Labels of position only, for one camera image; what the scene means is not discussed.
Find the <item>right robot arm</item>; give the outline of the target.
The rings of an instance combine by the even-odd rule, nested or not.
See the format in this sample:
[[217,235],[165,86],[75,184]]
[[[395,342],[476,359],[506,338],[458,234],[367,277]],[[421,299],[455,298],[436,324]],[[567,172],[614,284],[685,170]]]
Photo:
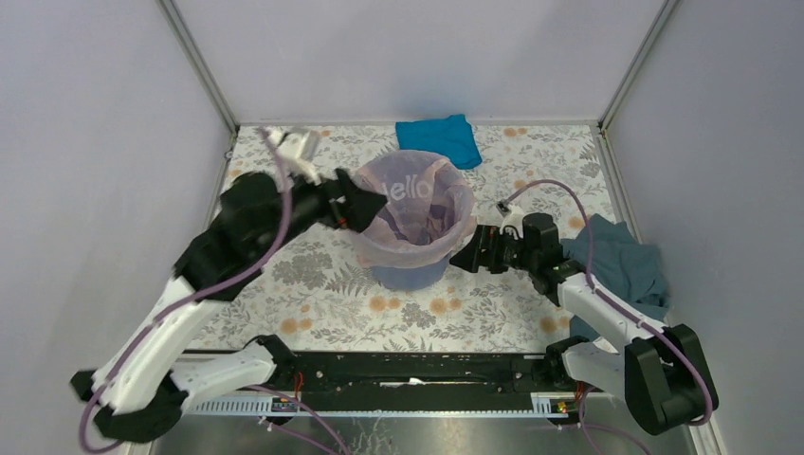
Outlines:
[[576,382],[623,401],[638,426],[659,435],[710,417],[720,404],[697,334],[650,318],[612,295],[586,266],[563,253],[557,226],[545,213],[509,211],[499,227],[479,225],[450,263],[469,273],[517,269],[535,290],[590,325],[612,345],[570,337],[545,351],[543,375],[553,389]]

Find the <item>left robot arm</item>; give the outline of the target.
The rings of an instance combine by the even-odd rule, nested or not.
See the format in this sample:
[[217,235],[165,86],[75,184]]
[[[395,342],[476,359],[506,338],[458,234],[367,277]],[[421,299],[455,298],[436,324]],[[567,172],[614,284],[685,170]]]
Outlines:
[[161,297],[106,365],[75,373],[85,408],[81,431],[95,428],[113,446],[150,443],[209,399],[250,386],[280,390],[299,382],[297,360],[277,336],[195,367],[176,361],[207,322],[262,275],[271,257],[314,225],[364,231],[386,205],[343,169],[333,178],[291,179],[285,191],[268,173],[237,177],[220,209],[174,265]]

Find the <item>blue plastic trash bin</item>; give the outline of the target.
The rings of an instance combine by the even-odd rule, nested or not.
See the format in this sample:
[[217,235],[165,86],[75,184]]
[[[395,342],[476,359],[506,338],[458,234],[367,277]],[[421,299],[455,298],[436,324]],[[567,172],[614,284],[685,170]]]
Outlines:
[[385,288],[396,291],[418,291],[439,282],[447,270],[449,256],[416,268],[371,266],[370,271]]

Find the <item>pink plastic trash bag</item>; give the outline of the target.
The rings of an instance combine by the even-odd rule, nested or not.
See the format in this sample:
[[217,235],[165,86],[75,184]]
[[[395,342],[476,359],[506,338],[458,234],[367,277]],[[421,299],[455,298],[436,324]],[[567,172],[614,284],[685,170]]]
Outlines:
[[362,233],[352,236],[365,267],[417,268],[451,254],[477,226],[475,198],[464,174],[446,157],[399,150],[355,172],[364,190],[387,204]]

